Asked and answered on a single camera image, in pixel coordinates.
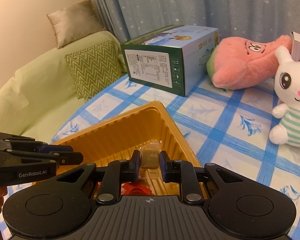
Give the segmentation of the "brown cube candy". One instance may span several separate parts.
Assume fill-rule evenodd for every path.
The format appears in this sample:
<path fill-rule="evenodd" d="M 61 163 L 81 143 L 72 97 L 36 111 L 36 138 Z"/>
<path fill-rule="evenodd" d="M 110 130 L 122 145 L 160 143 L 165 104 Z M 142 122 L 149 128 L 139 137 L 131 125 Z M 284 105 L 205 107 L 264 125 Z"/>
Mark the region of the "brown cube candy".
<path fill-rule="evenodd" d="M 161 140 L 155 140 L 139 148 L 140 179 L 157 179 L 160 177 L 160 152 L 162 146 L 163 143 Z"/>

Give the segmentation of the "large red snack packet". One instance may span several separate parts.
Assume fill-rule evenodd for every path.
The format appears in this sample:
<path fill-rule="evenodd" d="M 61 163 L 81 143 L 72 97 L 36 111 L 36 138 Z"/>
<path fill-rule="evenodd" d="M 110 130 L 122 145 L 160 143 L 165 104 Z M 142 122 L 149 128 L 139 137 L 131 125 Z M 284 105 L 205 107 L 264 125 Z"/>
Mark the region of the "large red snack packet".
<path fill-rule="evenodd" d="M 150 196 L 152 194 L 151 190 L 139 181 L 124 183 L 121 186 L 121 193 L 130 196 Z"/>

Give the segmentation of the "orange plastic tray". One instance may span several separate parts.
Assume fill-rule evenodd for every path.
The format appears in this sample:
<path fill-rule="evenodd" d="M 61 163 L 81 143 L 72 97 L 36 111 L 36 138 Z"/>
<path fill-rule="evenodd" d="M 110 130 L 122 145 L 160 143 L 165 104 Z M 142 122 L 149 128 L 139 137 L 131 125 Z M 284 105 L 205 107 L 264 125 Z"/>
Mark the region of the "orange plastic tray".
<path fill-rule="evenodd" d="M 81 152 L 83 164 L 95 163 L 97 167 L 104 167 L 115 160 L 129 160 L 134 150 L 155 140 L 162 141 L 162 150 L 166 151 L 171 160 L 185 160 L 194 167 L 201 167 L 166 108 L 157 101 L 99 122 L 53 144 L 71 146 L 75 152 Z M 41 184 L 39 188 L 43 194 L 54 194 L 61 198 L 66 194 L 73 197 L 75 194 L 85 194 L 86 198 L 96 199 L 101 182 L 93 182 L 97 178 L 94 173 L 88 177 L 81 189 L 80 186 L 75 187 L 74 183 L 56 181 L 56 178 L 37 185 Z M 151 196 L 180 195 L 179 184 L 165 183 L 161 175 L 157 179 L 138 181 L 151 190 Z"/>

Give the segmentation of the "green sofa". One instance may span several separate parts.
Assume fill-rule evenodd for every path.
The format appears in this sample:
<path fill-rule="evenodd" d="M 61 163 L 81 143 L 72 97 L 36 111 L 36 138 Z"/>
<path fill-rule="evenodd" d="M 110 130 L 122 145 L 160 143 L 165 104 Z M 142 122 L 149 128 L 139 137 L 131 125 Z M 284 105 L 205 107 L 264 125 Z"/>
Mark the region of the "green sofa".
<path fill-rule="evenodd" d="M 77 97 L 65 55 L 107 41 L 114 43 L 121 69 L 125 70 L 120 42 L 108 31 L 53 48 L 18 69 L 0 89 L 0 132 L 50 142 L 85 103 Z"/>

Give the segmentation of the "blue checkered tablecloth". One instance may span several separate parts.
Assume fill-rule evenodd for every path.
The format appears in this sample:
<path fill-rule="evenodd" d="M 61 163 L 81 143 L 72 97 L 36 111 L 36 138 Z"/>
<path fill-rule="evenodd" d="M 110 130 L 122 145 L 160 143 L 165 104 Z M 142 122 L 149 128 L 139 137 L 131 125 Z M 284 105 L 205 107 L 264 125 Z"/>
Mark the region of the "blue checkered tablecloth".
<path fill-rule="evenodd" d="M 160 101 L 200 163 L 209 161 L 271 186 L 296 205 L 290 231 L 300 239 L 300 148 L 274 145 L 271 111 L 279 100 L 273 79 L 252 88 L 216 88 L 204 77 L 187 97 L 134 83 L 127 76 L 97 94 L 43 141 L 55 142 L 151 101 Z"/>

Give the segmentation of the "green zigzag pillow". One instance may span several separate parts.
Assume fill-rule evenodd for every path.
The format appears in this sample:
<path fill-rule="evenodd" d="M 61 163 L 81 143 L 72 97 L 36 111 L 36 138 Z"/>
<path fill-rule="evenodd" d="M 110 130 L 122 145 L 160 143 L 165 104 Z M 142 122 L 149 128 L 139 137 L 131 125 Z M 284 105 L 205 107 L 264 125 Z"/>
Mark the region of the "green zigzag pillow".
<path fill-rule="evenodd" d="M 77 90 L 85 102 L 125 75 L 115 42 L 110 40 L 64 57 Z"/>

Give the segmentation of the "green white cardboard box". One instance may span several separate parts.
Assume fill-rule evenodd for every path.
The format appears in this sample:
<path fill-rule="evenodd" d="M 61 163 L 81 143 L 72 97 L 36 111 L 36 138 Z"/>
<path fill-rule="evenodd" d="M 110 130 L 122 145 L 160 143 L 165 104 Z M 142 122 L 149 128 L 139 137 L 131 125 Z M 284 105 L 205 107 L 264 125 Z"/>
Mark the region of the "green white cardboard box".
<path fill-rule="evenodd" d="M 121 50 L 130 81 L 188 96 L 218 43 L 217 28 L 169 25 L 123 43 Z"/>

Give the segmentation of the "pink peach plush toy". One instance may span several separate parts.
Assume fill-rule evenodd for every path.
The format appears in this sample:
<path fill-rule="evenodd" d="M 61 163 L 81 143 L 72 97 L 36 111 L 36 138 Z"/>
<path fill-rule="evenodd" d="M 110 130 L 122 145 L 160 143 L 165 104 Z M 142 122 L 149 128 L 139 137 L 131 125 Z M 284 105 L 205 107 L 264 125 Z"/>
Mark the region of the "pink peach plush toy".
<path fill-rule="evenodd" d="M 281 35 L 268 43 L 237 36 L 222 39 L 206 65 L 212 84 L 220 89 L 238 90 L 273 77 L 279 66 L 275 56 L 279 46 L 291 51 L 290 36 Z"/>

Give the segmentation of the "beige satin pillow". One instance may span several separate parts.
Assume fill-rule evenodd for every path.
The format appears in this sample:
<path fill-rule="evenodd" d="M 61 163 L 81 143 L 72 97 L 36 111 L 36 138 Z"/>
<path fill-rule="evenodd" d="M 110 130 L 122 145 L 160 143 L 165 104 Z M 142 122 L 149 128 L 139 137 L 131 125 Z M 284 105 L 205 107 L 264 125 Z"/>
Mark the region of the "beige satin pillow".
<path fill-rule="evenodd" d="M 46 16 L 53 28 L 58 49 L 104 30 L 91 0 L 83 0 Z"/>

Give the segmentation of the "white bunny plush toy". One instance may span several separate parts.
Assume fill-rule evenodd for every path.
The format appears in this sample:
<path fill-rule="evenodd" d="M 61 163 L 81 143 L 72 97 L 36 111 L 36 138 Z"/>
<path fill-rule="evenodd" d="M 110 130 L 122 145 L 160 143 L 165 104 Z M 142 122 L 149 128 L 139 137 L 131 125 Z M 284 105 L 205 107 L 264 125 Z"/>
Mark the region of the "white bunny plush toy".
<path fill-rule="evenodd" d="M 275 50 L 279 66 L 274 79 L 274 91 L 281 103 L 272 110 L 280 119 L 269 133 L 276 145 L 300 147 L 300 62 L 294 61 L 285 46 Z"/>

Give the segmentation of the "blue star curtain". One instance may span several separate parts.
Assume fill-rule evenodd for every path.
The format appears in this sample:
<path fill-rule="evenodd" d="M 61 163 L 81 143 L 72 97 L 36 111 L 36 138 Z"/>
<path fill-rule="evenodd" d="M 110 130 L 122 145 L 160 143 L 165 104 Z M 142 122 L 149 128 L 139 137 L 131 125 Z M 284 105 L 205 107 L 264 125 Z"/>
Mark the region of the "blue star curtain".
<path fill-rule="evenodd" d="M 95 0 L 121 42 L 168 25 L 218 28 L 221 37 L 269 42 L 300 33 L 300 0 Z"/>

